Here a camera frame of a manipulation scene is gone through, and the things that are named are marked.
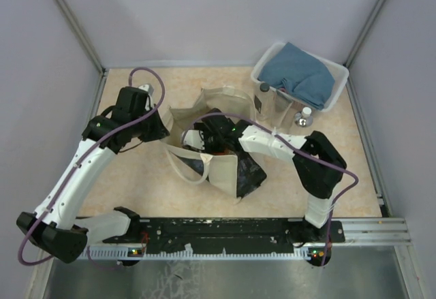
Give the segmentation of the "cream canvas tote bag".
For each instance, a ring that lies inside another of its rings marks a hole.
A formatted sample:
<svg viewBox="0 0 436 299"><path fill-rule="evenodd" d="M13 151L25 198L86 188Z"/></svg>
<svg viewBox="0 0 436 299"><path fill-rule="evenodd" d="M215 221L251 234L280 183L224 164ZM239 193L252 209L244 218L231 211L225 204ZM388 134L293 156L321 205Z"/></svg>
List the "cream canvas tote bag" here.
<svg viewBox="0 0 436 299"><path fill-rule="evenodd" d="M237 137L255 106L231 86L202 89L190 108L168 108L162 117L170 135L161 142L178 176L190 185L209 183L233 198L243 198L266 180L262 159L250 155Z"/></svg>

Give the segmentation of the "clear square bottle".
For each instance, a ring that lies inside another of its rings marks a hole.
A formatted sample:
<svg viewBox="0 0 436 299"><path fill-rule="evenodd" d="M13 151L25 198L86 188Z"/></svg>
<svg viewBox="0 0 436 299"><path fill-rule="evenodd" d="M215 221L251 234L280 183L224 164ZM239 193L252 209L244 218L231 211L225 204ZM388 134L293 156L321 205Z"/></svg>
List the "clear square bottle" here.
<svg viewBox="0 0 436 299"><path fill-rule="evenodd" d="M266 121L272 116L274 100L275 92L270 85L265 82L259 83L255 88L253 97L255 109L257 110L257 120Z"/></svg>

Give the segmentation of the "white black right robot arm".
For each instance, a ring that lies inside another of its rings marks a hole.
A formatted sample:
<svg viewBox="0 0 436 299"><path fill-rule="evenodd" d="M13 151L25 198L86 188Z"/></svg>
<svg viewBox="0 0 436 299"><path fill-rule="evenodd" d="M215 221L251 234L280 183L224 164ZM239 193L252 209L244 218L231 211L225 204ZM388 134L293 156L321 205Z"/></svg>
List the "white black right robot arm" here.
<svg viewBox="0 0 436 299"><path fill-rule="evenodd" d="M317 242L328 234L333 192L343 179L347 163L322 132L313 131L307 136L280 133L239 114L219 110L198 117L189 130L198 124L202 124L207 135L235 153L256 153L291 163L308 193L305 236Z"/></svg>

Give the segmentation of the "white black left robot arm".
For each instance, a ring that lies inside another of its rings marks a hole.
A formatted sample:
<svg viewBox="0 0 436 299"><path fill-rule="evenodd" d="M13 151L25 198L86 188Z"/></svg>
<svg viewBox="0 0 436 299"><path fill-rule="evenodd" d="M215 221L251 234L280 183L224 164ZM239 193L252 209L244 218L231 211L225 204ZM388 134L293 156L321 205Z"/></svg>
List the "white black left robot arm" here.
<svg viewBox="0 0 436 299"><path fill-rule="evenodd" d="M26 241L68 264L97 242L139 239L140 216L128 208L120 206L83 219L78 218L78 211L99 175L129 142L152 142L169 135L152 94L149 84L125 86L115 105L88 122L73 159L53 190L32 213L22 212L17 218Z"/></svg>

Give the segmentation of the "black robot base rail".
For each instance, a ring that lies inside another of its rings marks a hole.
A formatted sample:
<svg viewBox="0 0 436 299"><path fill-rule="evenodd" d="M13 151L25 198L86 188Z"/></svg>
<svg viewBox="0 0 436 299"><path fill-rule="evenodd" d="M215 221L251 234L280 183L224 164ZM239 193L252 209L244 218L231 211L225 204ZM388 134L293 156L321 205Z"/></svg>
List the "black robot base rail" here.
<svg viewBox="0 0 436 299"><path fill-rule="evenodd" d="M330 256L334 243L345 242L339 221L316 228L302 218L188 219L157 218L134 221L134 228L106 244L140 244L139 254L177 254L194 257L249 257L294 254L308 244L320 244Z"/></svg>

